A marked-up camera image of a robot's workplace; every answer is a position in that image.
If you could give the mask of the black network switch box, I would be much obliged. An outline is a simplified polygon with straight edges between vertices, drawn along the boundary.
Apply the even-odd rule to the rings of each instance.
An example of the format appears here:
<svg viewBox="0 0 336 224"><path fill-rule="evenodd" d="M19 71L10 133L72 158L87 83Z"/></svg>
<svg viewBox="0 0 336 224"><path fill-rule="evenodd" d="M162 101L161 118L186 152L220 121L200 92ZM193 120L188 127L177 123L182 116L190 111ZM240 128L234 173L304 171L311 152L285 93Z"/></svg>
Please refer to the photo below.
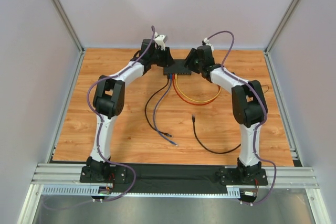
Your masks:
<svg viewBox="0 0 336 224"><path fill-rule="evenodd" d="M171 66L163 68L163 74L165 76L168 76L170 74L190 76L192 72L188 68L184 67L184 65L185 60L175 59L174 63Z"/></svg>

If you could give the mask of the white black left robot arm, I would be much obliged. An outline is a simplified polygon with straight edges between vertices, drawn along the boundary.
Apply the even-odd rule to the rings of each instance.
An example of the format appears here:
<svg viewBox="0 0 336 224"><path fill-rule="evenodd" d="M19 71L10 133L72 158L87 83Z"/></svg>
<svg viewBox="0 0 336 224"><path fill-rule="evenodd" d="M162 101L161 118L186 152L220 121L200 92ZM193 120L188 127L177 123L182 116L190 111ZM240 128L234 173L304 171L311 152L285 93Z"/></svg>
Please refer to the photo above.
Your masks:
<svg viewBox="0 0 336 224"><path fill-rule="evenodd" d="M116 119L125 102L125 89L137 78L146 74L153 65L169 67L174 63L170 49L165 45L166 35L144 39L139 51L129 63L115 74L101 75L89 88L87 103L96 114L95 143L86 165L82 168L82 183L110 181L113 173L110 163L110 143Z"/></svg>

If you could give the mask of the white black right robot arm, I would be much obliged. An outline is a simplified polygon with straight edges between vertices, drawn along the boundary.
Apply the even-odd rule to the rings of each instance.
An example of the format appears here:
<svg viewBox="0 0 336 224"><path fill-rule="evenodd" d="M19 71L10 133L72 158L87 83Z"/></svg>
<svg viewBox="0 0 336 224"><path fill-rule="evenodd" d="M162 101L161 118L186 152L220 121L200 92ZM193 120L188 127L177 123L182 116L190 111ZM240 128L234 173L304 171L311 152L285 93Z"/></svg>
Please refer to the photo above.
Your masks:
<svg viewBox="0 0 336 224"><path fill-rule="evenodd" d="M267 119L267 105L259 81L248 81L215 63L210 46L193 48L185 59L184 67L221 88L232 96L233 116L240 127L240 155L235 174L247 177L261 171L258 155L261 126Z"/></svg>

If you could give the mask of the black cloth strip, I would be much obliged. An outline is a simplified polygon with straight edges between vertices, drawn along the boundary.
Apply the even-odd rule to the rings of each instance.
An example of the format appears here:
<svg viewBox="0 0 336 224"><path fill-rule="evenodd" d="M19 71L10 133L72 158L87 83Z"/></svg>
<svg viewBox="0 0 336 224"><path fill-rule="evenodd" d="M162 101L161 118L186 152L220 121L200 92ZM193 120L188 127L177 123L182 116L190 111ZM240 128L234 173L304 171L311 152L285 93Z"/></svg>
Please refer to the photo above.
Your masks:
<svg viewBox="0 0 336 224"><path fill-rule="evenodd" d="M224 194L219 166L130 164L136 172L131 193Z"/></svg>

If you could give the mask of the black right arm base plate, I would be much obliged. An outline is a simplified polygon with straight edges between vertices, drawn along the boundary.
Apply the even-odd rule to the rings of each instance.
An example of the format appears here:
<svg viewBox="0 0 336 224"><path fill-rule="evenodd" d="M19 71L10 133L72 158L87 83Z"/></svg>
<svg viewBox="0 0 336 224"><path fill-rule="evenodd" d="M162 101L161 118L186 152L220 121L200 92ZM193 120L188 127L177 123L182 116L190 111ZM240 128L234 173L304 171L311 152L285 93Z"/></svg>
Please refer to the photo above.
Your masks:
<svg viewBox="0 0 336 224"><path fill-rule="evenodd" d="M266 171L258 166L252 167L222 167L217 173L222 185L246 185L246 186L267 186L268 179Z"/></svg>

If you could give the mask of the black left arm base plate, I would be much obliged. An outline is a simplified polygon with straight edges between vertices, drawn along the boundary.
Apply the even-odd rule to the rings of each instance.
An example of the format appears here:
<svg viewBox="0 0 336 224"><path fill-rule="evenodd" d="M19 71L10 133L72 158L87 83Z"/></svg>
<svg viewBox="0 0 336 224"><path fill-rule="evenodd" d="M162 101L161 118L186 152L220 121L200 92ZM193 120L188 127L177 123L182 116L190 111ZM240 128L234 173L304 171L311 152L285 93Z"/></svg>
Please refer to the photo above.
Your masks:
<svg viewBox="0 0 336 224"><path fill-rule="evenodd" d="M117 183L124 184L127 171L122 166L99 165L84 166L79 181L81 183Z"/></svg>

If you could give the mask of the aluminium right frame post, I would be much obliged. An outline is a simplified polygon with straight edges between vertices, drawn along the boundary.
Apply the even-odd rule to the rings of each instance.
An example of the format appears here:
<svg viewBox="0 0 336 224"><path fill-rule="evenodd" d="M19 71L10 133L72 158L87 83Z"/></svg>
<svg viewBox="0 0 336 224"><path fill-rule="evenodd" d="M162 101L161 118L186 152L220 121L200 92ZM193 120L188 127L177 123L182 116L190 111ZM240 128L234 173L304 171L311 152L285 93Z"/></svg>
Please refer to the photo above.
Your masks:
<svg viewBox="0 0 336 224"><path fill-rule="evenodd" d="M297 9L299 3L301 0L292 0L288 6L288 8L286 9L280 23L278 24L275 32L273 33L269 43L267 44L267 46L264 49L264 53L270 53L270 51L272 50L272 48L274 47L274 45L276 44L278 38L280 37L281 33L283 32L285 26L287 25L287 23L290 21L292 15L294 14L295 10Z"/></svg>

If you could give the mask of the aluminium frame post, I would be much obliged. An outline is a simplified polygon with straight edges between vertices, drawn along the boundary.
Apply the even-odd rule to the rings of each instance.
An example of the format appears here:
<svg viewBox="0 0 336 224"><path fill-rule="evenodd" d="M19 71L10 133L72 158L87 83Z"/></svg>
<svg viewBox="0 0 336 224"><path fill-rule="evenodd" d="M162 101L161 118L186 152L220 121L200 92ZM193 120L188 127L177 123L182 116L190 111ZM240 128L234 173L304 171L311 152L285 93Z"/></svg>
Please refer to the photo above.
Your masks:
<svg viewBox="0 0 336 224"><path fill-rule="evenodd" d="M70 19L68 18L68 15L65 12L65 9L61 3L60 0L51 0L52 4L54 5L56 12L58 13L59 17L61 18L63 24L65 25L65 28L70 35L72 41L76 45L77 49L82 53L84 52L85 48L82 45L73 25L71 24Z"/></svg>
<svg viewBox="0 0 336 224"><path fill-rule="evenodd" d="M299 3L301 0L292 0L288 6L288 8L286 9L280 23L278 24L275 32L273 33L269 43L267 44L267 46L264 49L264 53L270 53L270 51L272 50L272 48L274 47L274 45L276 44L278 38L280 37L281 33L283 32L285 26L287 25L287 23L290 21L292 15L294 14L295 10L297 9Z"/></svg>

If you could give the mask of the aluminium left frame post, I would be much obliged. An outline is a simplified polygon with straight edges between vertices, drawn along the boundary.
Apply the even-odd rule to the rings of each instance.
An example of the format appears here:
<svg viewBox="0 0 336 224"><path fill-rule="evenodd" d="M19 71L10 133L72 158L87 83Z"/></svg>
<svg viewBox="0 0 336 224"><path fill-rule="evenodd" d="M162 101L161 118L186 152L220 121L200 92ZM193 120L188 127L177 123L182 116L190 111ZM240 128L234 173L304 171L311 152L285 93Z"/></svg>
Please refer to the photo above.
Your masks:
<svg viewBox="0 0 336 224"><path fill-rule="evenodd" d="M56 12L58 13L59 17L61 18L63 24L65 25L65 28L70 35L72 41L76 45L77 49L82 53L84 52L85 48L82 45L73 25L71 24L70 19L68 18L68 15L65 12L65 9L61 3L60 0L51 0L52 4L54 5Z"/></svg>

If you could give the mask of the aluminium front frame rail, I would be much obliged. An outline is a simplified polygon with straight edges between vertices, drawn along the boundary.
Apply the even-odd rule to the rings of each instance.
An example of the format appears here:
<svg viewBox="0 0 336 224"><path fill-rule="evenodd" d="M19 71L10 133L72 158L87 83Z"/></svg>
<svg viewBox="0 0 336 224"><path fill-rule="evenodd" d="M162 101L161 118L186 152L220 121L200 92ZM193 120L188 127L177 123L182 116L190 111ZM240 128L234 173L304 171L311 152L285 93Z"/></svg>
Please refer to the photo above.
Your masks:
<svg viewBox="0 0 336 224"><path fill-rule="evenodd" d="M83 166L83 163L39 163L30 183L78 185ZM274 187L318 189L319 184L311 167L277 167Z"/></svg>

